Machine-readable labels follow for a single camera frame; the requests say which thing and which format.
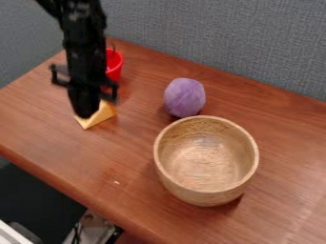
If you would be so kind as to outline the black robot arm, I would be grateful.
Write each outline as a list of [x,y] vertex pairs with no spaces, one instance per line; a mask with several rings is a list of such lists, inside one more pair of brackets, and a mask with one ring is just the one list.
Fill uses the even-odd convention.
[[118,100],[119,84],[107,76],[105,13],[100,0],[36,0],[57,20],[67,64],[49,66],[51,82],[68,90],[75,114],[87,119],[99,110],[100,98]]

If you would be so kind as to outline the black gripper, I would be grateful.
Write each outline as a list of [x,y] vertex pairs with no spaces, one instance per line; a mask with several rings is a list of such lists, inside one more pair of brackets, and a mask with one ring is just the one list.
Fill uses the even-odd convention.
[[119,85],[105,75],[105,36],[96,30],[64,30],[63,47],[67,64],[49,66],[51,82],[65,87],[76,115],[89,118],[99,109],[100,99],[118,101]]

